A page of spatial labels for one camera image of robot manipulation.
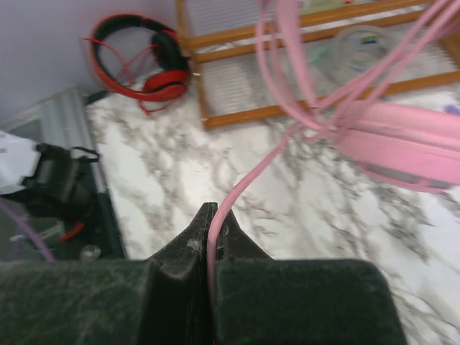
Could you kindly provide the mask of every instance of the white marble surface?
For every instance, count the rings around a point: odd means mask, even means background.
[[[388,98],[442,110],[454,87]],[[179,234],[202,203],[221,202],[279,141],[290,120],[204,132],[196,88],[147,119],[111,95],[89,116],[129,256]],[[236,202],[243,230],[277,259],[357,257],[388,279],[413,345],[460,344],[460,188],[430,195],[361,174],[327,141],[291,139]]]

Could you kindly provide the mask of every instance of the wooden rack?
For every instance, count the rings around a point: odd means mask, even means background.
[[[266,106],[259,109],[248,111],[240,111],[233,114],[225,114],[220,116],[209,116],[208,104],[206,101],[206,92],[202,75],[202,65],[217,60],[234,58],[241,55],[255,53],[254,44],[247,44],[238,47],[232,47],[224,50],[213,52],[199,52],[202,48],[214,45],[222,45],[228,42],[250,39],[254,37],[254,26],[240,27],[238,29],[230,29],[212,34],[194,36],[189,30],[187,0],[175,0],[177,15],[178,15],[178,37],[183,54],[189,57],[193,62],[193,72],[198,83],[198,97],[201,108],[201,119],[206,130],[222,127],[230,124],[238,124],[247,121],[272,118],[283,115],[284,112],[279,106]],[[322,11],[315,14],[306,14],[300,17],[302,27],[325,24],[328,22],[336,22],[339,20],[351,19],[365,16],[368,14],[378,14],[382,12],[403,9],[409,6],[418,6],[429,4],[432,1],[428,0],[383,0],[371,2],[368,4],[360,4],[334,9],[331,11]],[[373,25],[378,27],[389,27],[397,24],[404,24],[415,21],[423,11],[413,11],[404,14],[398,14],[391,17],[360,22],[360,25]],[[323,29],[315,32],[308,32],[302,35],[304,42],[312,42],[332,38],[341,30],[352,25],[334,27],[332,29]],[[270,24],[267,24],[266,30],[269,32]],[[460,32],[455,32],[449,37],[444,38],[441,46],[449,53],[457,67],[460,68]],[[449,83],[460,82],[460,70],[450,73],[442,73],[431,75],[424,78],[393,83],[385,92],[385,95],[414,91],[422,88],[430,88],[441,86]],[[371,89],[366,90],[361,95],[364,98]],[[304,101],[300,103],[307,109],[308,105]]]

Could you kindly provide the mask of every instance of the wall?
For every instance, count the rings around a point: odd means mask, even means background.
[[[1,0],[0,117],[75,84],[97,91],[81,38],[100,19],[119,12],[142,13],[175,26],[173,0]],[[145,47],[145,34],[136,35],[131,40],[122,37],[121,52]]]

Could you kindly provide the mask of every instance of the tape roll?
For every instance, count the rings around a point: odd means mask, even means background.
[[[368,43],[376,44],[379,56],[372,57],[370,54],[361,50],[353,50],[353,47],[347,44],[347,40],[352,35],[358,33],[369,34],[362,37],[361,45],[364,47],[367,46]],[[339,32],[339,34],[332,39],[331,54],[323,60],[323,63],[320,64],[320,68],[333,81],[339,85],[344,85],[367,69],[375,66],[379,61],[384,59],[395,46],[396,41],[394,36],[381,27],[373,27],[370,25],[350,27]]]

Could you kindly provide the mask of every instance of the pink strap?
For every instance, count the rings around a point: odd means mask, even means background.
[[[274,25],[272,25],[270,50],[272,64],[277,82],[272,79],[265,56],[264,28],[267,7],[270,0],[259,0],[260,3],[260,18],[255,27],[256,32],[256,51],[257,61],[259,63],[260,72],[267,84],[272,95],[275,97],[280,107],[289,115],[291,115],[297,123],[291,126],[282,138],[278,146],[266,158],[258,164],[248,175],[246,175],[228,194],[221,206],[216,212],[211,223],[211,228],[208,233],[207,260],[208,260],[208,284],[211,302],[215,301],[214,291],[214,264],[216,261],[216,244],[219,232],[227,214],[231,207],[243,191],[251,184],[251,182],[260,173],[270,165],[270,163],[281,153],[283,147],[287,144],[290,136],[299,129],[312,129],[316,131],[316,135],[310,138],[303,138],[306,142],[311,142],[317,138],[326,135],[333,137],[336,142],[339,141],[346,133],[346,130],[353,126],[353,123],[359,120],[364,110],[372,105],[379,96],[387,89],[394,81],[399,73],[408,66],[414,57],[425,47],[429,42],[439,40],[440,38],[456,31],[460,28],[460,22],[449,21],[460,9],[460,0],[436,0],[432,6],[425,10],[417,22],[411,27],[409,32],[403,37],[396,48],[377,66],[362,73],[354,80],[342,86],[329,97],[319,101],[316,98],[315,92],[311,85],[310,73],[308,66],[305,63],[306,58],[302,48],[302,42],[299,35],[299,20],[298,20],[298,0],[274,0],[276,1],[276,11]],[[410,49],[408,44],[420,32],[420,30],[432,19],[438,15],[436,21],[428,28],[425,34],[417,41]],[[294,74],[297,78],[305,100],[312,107],[311,111],[305,111],[300,107],[295,100],[292,91],[289,91],[288,83],[286,82],[282,69],[280,67],[279,55],[277,51],[276,34],[279,29],[282,38],[286,45],[290,62],[293,64]],[[393,70],[387,77],[378,85],[369,95],[369,97],[360,102],[358,111],[354,111],[348,118],[344,118],[347,109],[359,97],[363,90],[368,88],[375,82],[380,75],[388,68],[393,67]],[[332,106],[339,99],[346,96],[346,99],[339,104],[335,114],[324,123],[318,122],[320,111]],[[337,129],[337,124],[340,121],[341,126]]]

